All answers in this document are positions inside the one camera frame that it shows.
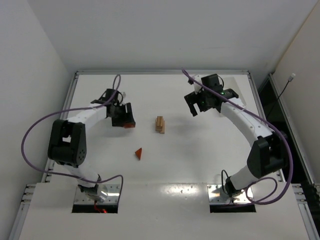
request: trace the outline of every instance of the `robotic arm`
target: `robotic arm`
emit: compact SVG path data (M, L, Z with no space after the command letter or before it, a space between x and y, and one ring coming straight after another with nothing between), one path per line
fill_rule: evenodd
M220 93L235 104L245 107L235 91L230 88L223 89L217 74L202 77L201 81L206 87ZM224 188L230 197L237 195L249 184L284 168L288 164L284 143L268 126L261 124L251 115L228 102L223 102L220 98L196 84L194 85L194 91L184 96L184 99L193 116L197 115L194 104L198 105L200 112L206 112L211 108L217 109L219 113L232 121L251 146L246 165L225 181Z
M90 181L100 181L100 176L93 171L88 161L86 132L99 121L111 118L113 127L134 128L136 122L133 118L131 103L122 104L124 96L116 92L109 104L104 104L114 93L114 89L107 89L98 100L91 102L87 110L81 111L76 116L66 120L57 119L53 122L48 157L57 164L63 165L72 175L78 176L78 186L80 190L94 200L98 200L98 184L89 183L81 179Z

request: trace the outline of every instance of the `red triangular block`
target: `red triangular block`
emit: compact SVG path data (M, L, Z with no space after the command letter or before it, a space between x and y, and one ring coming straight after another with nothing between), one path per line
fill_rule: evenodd
M137 151L135 151L135 155L139 160L141 160L141 154L142 154L142 147L139 148Z

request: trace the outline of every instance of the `white table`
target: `white table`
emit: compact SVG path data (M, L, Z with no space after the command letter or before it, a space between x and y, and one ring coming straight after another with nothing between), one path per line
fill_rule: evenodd
M239 93L257 114L248 75L220 75L225 87ZM113 78L80 74L74 94L70 92L71 108L87 106L112 86ZM119 90L132 104L136 127L111 127L110 119L99 122L87 134L86 156L102 179L124 176L118 214L71 213L77 182L54 175L50 183L37 184L20 240L308 239L291 187L277 203L256 206L255 213L210 213L207 183L219 184L222 169L232 175L242 168L250 146L216 110L192 117L184 96L193 86L186 77L123 74ZM164 117L165 134L155 132L157 116ZM139 148L141 161L135 157ZM66 172L57 164L54 170ZM261 182L253 188L254 197L272 189L272 182Z

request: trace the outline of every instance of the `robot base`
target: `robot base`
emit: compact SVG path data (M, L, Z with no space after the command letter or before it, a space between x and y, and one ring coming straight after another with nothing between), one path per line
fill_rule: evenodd
M208 184L210 213L255 213L254 204L246 197L244 190L240 194L229 197L222 190L221 184ZM248 190L248 197L253 199L252 189Z
M100 201L96 203L96 207L109 214L117 214L120 185L101 184L99 187L101 187L101 197ZM94 200L81 192L79 187L76 187L72 213L99 213L94 204Z

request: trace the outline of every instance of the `purple cable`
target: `purple cable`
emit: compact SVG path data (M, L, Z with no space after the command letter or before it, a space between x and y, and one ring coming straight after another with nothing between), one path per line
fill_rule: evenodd
M119 82L118 82L118 85L116 86L116 88L114 89L114 86L115 86L115 82L117 80L117 78L119 78ZM110 103L119 87L120 87L120 83L121 83L121 75L117 74L113 80L113 84L112 84L112 88L115 90L113 91L112 95L110 96L110 98L103 104L101 105L98 105L98 106L95 106L95 107L78 107L78 108L70 108L70 109L65 109L65 110L61 110L61 111L56 111L56 112L53 112L53 113L50 113L42 118L40 118L38 121L36 121L34 124L32 124L29 129L25 132L24 136L23 136L23 139L22 139L22 142L21 142L21 154L22 154L22 157L24 159L24 161L31 167L33 168L34 170L37 170L39 172L42 172L42 173L45 173L45 174L52 174L52 175L60 175L60 176L66 176L66 177L70 177L70 178L75 178L75 179L81 179L82 181L85 181L85 182L88 182L88 183L91 183L91 184L102 184L102 183L106 183L106 182L109 182L115 178L121 178L121 187L120 187L120 191L119 191L119 198L118 198L118 205L119 205L119 201L120 201L120 196L121 196L121 192L122 192L122 188L123 188L123 185L124 185L124 177L119 174L119 175L116 175L116 176L113 176L113 177L110 177L106 180L100 180L100 181L91 181L91 180L88 180L88 179L85 179L85 178L81 178L79 176L76 176L76 175L72 175L72 174L67 174L67 173L62 173L62 172L55 172L55 171L47 171L47 170L44 170L44 169L41 169L35 165L33 165L28 159L27 159L27 156L26 156L26 153L25 153L25 142L26 142L26 139L27 139L27 136L28 134L30 133L30 131L40 122L42 122L43 120L49 118L49 117L52 117L54 115L57 115L57 114L62 114L62 113L68 113L68 112L72 112L72 111L79 111L79 110L91 110L92 108L93 109L98 109L98 108L102 108L104 106L106 106L108 103Z
M273 193L276 192L276 189L277 189L277 186L278 186L278 184L277 184L271 194L269 194L269 195L267 195L267 196L265 196L265 197L263 197L263 198L261 198L261 199L259 199L259 200L253 201L253 200L250 200L250 199L248 198L248 200L251 202L251 203L249 203L249 204L257 204L257 205L268 205L268 204L273 204L273 203L279 201L279 200L285 195L285 193L287 192L287 190L288 190L288 188L289 188L289 186L290 186L291 180L292 180L293 172L294 172L294 161L293 161L293 158L292 158L292 154L291 154L291 151L290 151L289 144L288 144L286 138L284 137L284 135L283 135L274 125L272 125L272 124L271 124L270 122L268 122L267 120L264 120L262 117L254 114L253 112L251 112L251 111L249 111L249 110L247 110L247 109L245 109L245 108L243 108L243 107L241 107L241 106L239 106L239 105L237 105L237 104L235 104L234 102L232 102L232 101L230 101L229 99L225 98L225 97L222 96L221 94L213 91L212 89L210 89L210 88L206 87L205 85L203 85L202 83L198 82L198 81L195 80L193 77L191 77L191 76L189 75L189 73L187 73L187 71L186 71L185 69L183 69L183 68L182 68L182 73L183 73L189 80L191 80L191 81L193 81L194 83L198 84L198 85L201 86L203 89L209 91L210 93L212 93L212 94L215 95L216 97L222 99L224 102L227 102L227 103L235 106L236 108L240 109L241 111L244 111L245 113L247 113L247 114L255 117L256 119L260 120L261 122L267 124L272 130L274 130L274 132L275 132L275 133L279 136L279 138L283 141L284 146L285 146L285 148L286 148L286 151L287 151L287 153L288 153L288 158L289 158L289 174L288 174L288 179L287 179L287 181L286 181L286 183L285 183L285 186L284 186L282 192L281 192L277 197L275 197L275 198L272 199L272 200L261 202L261 201L267 199L267 198L270 197ZM246 196L248 196L248 189L249 189L249 187L251 187L252 185L254 185L254 184L256 184L256 183L258 183L258 182L260 182L260 181L262 181L262 180L265 180L265 179L273 179L275 182L277 182L277 181L276 181L274 178L272 178L272 177L263 177L263 178L259 179L258 181L253 182L253 183L251 183L249 186L246 187L246 189L245 189L245 194L246 194Z

